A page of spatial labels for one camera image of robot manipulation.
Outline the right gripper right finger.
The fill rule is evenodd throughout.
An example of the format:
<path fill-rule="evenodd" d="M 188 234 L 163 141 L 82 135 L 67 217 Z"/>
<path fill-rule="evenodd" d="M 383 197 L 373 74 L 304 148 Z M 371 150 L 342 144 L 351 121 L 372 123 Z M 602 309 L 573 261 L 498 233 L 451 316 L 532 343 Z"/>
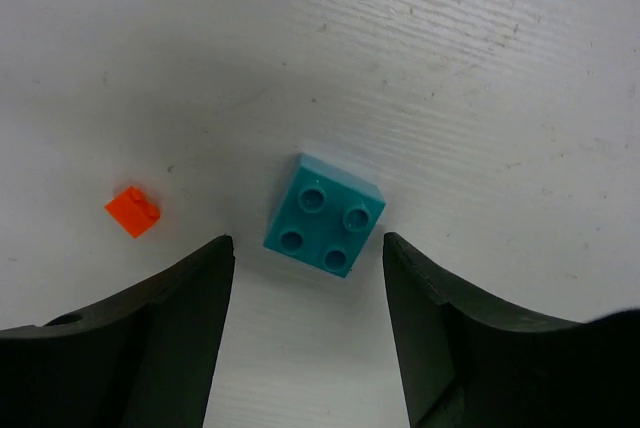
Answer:
<path fill-rule="evenodd" d="M 635 427 L 639 313 L 538 313 L 440 267 L 399 234 L 383 270 L 414 427 Z"/>

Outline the teal lego brick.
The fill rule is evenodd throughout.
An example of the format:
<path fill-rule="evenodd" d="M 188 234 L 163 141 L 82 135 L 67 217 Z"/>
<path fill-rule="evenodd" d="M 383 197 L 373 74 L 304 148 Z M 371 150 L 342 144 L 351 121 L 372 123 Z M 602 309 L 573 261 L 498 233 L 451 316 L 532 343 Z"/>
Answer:
<path fill-rule="evenodd" d="M 263 246 L 344 278 L 385 207 L 375 184 L 301 153 L 270 216 Z"/>

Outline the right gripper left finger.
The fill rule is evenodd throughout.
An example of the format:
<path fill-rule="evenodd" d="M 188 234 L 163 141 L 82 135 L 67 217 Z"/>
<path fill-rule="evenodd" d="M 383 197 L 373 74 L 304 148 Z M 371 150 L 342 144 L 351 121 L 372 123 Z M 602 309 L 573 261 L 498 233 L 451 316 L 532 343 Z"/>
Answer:
<path fill-rule="evenodd" d="M 2 426 L 203 426 L 234 266 L 219 236 L 104 300 L 3 330 Z"/>

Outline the small orange lego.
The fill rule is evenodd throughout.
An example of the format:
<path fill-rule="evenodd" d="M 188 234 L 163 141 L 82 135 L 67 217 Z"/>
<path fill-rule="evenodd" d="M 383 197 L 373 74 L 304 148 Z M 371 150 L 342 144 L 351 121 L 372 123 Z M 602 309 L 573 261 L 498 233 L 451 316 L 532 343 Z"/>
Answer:
<path fill-rule="evenodd" d="M 105 210 L 132 238 L 143 235 L 161 217 L 160 209 L 135 186 L 115 196 L 105 205 Z"/>

